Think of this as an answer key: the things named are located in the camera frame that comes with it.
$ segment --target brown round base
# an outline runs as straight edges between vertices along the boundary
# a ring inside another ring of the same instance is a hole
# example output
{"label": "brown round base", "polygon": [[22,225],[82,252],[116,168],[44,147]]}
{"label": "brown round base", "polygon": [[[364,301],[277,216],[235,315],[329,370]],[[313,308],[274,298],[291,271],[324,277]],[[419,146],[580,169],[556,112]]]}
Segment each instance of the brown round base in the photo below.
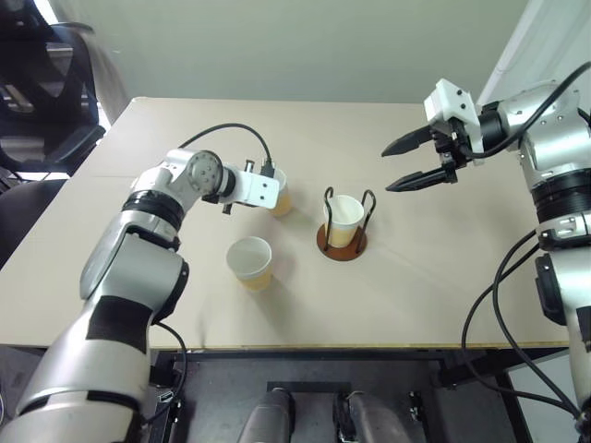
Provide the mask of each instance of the brown round base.
{"label": "brown round base", "polygon": [[361,228],[357,228],[355,232],[355,236],[351,243],[346,247],[332,247],[329,245],[328,249],[324,250],[324,245],[326,244],[326,233],[324,232],[324,225],[322,224],[316,233],[316,244],[318,245],[318,249],[322,254],[324,254],[328,258],[332,258],[333,260],[337,261],[349,261],[353,260],[354,258],[359,257],[363,254],[363,251],[366,250],[366,246],[368,245],[368,236],[363,234],[363,238],[361,239],[361,245],[359,247],[359,252],[356,252],[357,243],[359,242],[359,236],[361,235]]}

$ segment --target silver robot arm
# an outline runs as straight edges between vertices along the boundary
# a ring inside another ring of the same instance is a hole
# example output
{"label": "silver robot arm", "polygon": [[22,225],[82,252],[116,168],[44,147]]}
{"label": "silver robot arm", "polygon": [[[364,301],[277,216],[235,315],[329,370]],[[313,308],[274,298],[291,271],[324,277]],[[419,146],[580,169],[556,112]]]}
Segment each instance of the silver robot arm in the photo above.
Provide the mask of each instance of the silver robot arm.
{"label": "silver robot arm", "polygon": [[138,441],[150,374],[148,330],[169,316],[188,265],[176,253],[199,199],[273,208],[279,183],[213,152],[171,150],[132,185],[80,279],[80,316],[47,350],[3,443]]}
{"label": "silver robot arm", "polygon": [[[579,67],[569,78],[590,66]],[[428,125],[395,140],[382,156],[435,142],[441,167],[387,187],[403,192],[455,183],[456,170],[470,161],[481,163],[505,148],[519,151],[537,210],[538,242],[545,251],[536,260],[540,302],[547,318],[568,329],[574,391],[582,411],[578,430],[591,438],[591,120],[578,108],[579,91],[570,87],[525,132],[523,127],[560,87],[555,82],[538,85],[486,105],[477,115],[470,93],[442,79],[425,100]]]}

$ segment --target table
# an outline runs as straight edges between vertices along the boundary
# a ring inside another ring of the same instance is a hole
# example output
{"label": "table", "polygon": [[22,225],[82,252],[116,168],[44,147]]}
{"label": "table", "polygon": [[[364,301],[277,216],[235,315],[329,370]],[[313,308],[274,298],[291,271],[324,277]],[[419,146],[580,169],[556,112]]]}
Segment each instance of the table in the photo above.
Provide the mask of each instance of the table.
{"label": "table", "polygon": [[[140,97],[0,271],[0,342],[49,345],[81,309],[79,274],[133,178],[191,135],[232,121],[265,137],[288,176],[294,209],[275,219],[235,206],[226,216],[221,205],[198,202],[186,216],[180,254],[191,274],[167,322],[190,348],[458,347],[470,305],[506,251],[537,224],[511,153],[461,170],[454,186],[384,190],[402,175],[439,167],[429,146],[380,157],[392,140],[425,124],[419,104]],[[214,150],[238,167],[263,158],[258,141],[239,129],[211,134],[193,149]],[[368,188],[376,194],[368,249],[354,261],[328,260],[316,247],[327,186],[357,198]],[[273,249],[274,278],[263,293],[246,292],[225,265],[229,245],[247,235]],[[543,317],[534,278],[529,262],[502,285],[508,326],[524,345],[563,345],[566,329]],[[476,314],[469,341],[506,345],[489,303]],[[157,329],[151,345],[177,346]]]}

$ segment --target black chair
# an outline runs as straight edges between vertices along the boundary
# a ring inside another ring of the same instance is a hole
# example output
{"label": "black chair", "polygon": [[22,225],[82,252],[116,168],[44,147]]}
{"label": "black chair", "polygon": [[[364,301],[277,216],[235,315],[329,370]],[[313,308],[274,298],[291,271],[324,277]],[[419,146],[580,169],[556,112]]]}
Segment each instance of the black chair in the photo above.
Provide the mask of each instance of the black chair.
{"label": "black chair", "polygon": [[0,195],[0,269],[66,180],[44,180],[15,186]]}
{"label": "black chair", "polygon": [[0,166],[73,174],[104,129],[86,44],[33,0],[0,0]]}

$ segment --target paper cup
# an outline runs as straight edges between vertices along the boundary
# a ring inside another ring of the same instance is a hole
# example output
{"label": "paper cup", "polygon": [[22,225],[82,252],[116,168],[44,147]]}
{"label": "paper cup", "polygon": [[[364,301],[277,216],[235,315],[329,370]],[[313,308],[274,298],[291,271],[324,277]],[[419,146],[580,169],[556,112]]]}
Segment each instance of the paper cup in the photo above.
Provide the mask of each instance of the paper cup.
{"label": "paper cup", "polygon": [[271,247],[262,238],[246,237],[230,246],[225,256],[234,275],[250,291],[262,291],[271,282]]}
{"label": "paper cup", "polygon": [[[332,226],[329,245],[332,247],[346,247],[351,243],[357,226],[365,211],[361,203],[351,196],[334,196],[329,198],[332,209]],[[324,205],[324,232],[326,233],[329,222],[329,212]]]}
{"label": "paper cup", "polygon": [[279,197],[277,197],[277,204],[275,208],[269,210],[275,217],[281,217],[290,211],[292,208],[292,199],[289,197],[289,190],[287,189],[287,176],[279,169],[275,168],[275,176],[273,177],[279,182]]}

